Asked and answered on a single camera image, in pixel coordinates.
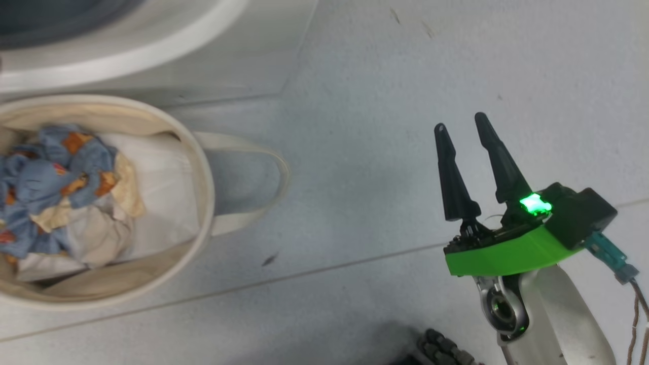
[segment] fabric basket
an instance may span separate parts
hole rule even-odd
[[[157,255],[85,271],[57,284],[55,293],[14,278],[12,267],[0,260],[0,299],[45,310],[77,310],[114,305],[161,285],[199,254],[210,237],[243,228],[263,216],[283,198],[290,171],[287,162],[270,149],[224,134],[190,132],[169,114],[150,105],[102,95],[56,95],[0,105],[0,151],[20,131],[44,125],[75,123],[95,132],[147,136],[171,133],[182,143],[192,167],[201,229],[195,239]],[[275,198],[252,212],[214,216],[214,181],[204,150],[265,153],[275,158],[280,184]]]

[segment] white cloth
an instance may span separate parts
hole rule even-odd
[[[200,230],[196,195],[180,141],[169,134],[99,133],[98,137],[131,161],[147,210],[134,220],[132,245],[116,262],[155,255],[194,239]]]
[[[23,260],[18,260],[18,281],[39,281],[87,270],[86,265],[74,258],[63,255],[41,255],[30,253]]]
[[[67,214],[68,255],[31,253],[18,261],[18,281],[39,281],[106,266],[131,245],[133,218],[110,195]]]

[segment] grout line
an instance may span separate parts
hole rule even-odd
[[[649,203],[649,197],[646,197],[644,199],[639,199],[639,200],[634,200],[634,201],[628,201],[626,203],[618,204],[615,206],[616,209],[622,209],[622,208],[628,208],[628,207],[633,207],[635,205],[641,205]]]
[[[9,337],[5,337],[5,338],[0,338],[0,344],[3,343],[3,342],[21,340],[22,338],[37,336],[39,334],[56,332],[56,331],[61,331],[61,330],[64,330],[64,329],[70,329],[72,327],[78,327],[78,326],[88,325],[88,324],[97,323],[97,322],[101,322],[101,321],[112,320],[112,319],[115,319],[115,318],[118,318],[118,317],[130,316],[130,315],[133,315],[133,314],[139,314],[139,313],[142,313],[142,312],[147,312],[149,310],[156,310],[156,309],[161,309],[161,308],[166,308],[166,307],[172,307],[172,306],[175,306],[175,305],[185,304],[185,303],[189,303],[189,302],[192,302],[192,301],[199,301],[199,300],[207,299],[207,298],[211,298],[211,297],[223,296],[223,295],[231,294],[231,293],[234,293],[234,292],[240,292],[240,291],[243,291],[243,290],[258,288],[260,286],[279,283],[281,281],[288,281],[288,280],[292,280],[292,279],[297,279],[299,277],[311,276],[311,275],[315,275],[315,274],[318,274],[318,273],[323,273],[323,272],[326,272],[326,271],[332,271],[332,270],[338,270],[338,269],[342,269],[342,268],[348,268],[349,266],[366,264],[368,262],[385,260],[387,258],[392,258],[392,257],[397,257],[397,256],[404,256],[404,255],[408,255],[408,254],[414,253],[414,252],[426,251],[426,250],[429,250],[429,249],[442,247],[444,245],[446,245],[446,243],[444,243],[444,244],[432,244],[432,245],[426,245],[426,246],[422,246],[422,247],[416,247],[416,248],[413,248],[413,249],[407,249],[407,250],[404,250],[404,251],[399,251],[399,252],[395,252],[395,253],[389,253],[389,254],[381,255],[381,256],[377,256],[377,257],[365,258],[363,260],[347,262],[347,263],[344,263],[344,264],[328,266],[328,267],[325,267],[325,268],[320,268],[320,269],[315,269],[315,270],[310,270],[310,271],[304,271],[302,273],[296,273],[296,274],[292,274],[292,275],[278,277],[276,279],[269,279],[269,280],[266,280],[266,281],[260,281],[258,283],[254,283],[254,284],[237,286],[235,288],[222,290],[220,292],[213,292],[213,293],[209,293],[209,294],[203,294],[201,296],[189,297],[189,298],[186,298],[186,299],[181,299],[181,300],[172,301],[172,302],[168,302],[168,303],[164,303],[164,304],[154,305],[154,306],[146,307],[146,308],[142,308],[142,309],[130,310],[128,312],[122,312],[122,313],[119,313],[119,314],[113,314],[111,316],[100,317],[100,318],[96,318],[94,320],[80,321],[80,322],[77,322],[77,323],[71,323],[69,325],[61,325],[61,326],[58,326],[58,327],[42,329],[40,331],[34,331],[34,332],[29,332],[29,333],[24,333],[24,334],[17,334],[15,336],[9,336]]]

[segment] cable connector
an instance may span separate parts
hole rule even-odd
[[[626,255],[601,232],[594,232],[584,242],[584,247],[608,266],[620,284],[630,282],[640,272],[635,266],[626,263]]]

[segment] beige cloth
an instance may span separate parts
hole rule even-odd
[[[118,152],[115,156],[114,172],[118,178],[117,184],[110,191],[114,201],[122,208],[127,216],[134,218],[143,216],[146,213],[146,209],[138,190],[135,168],[122,153]],[[72,210],[70,200],[64,197],[58,205],[43,210],[37,216],[30,214],[30,217],[43,231],[51,233],[52,230],[70,223]]]
[[[90,205],[73,210],[70,220],[66,227],[69,254],[91,269],[106,266],[131,245],[132,218],[115,220],[111,214]]]
[[[135,167],[123,153],[115,156],[115,174],[118,178],[117,185],[110,191],[115,203],[130,217],[143,216],[147,211],[138,191]]]

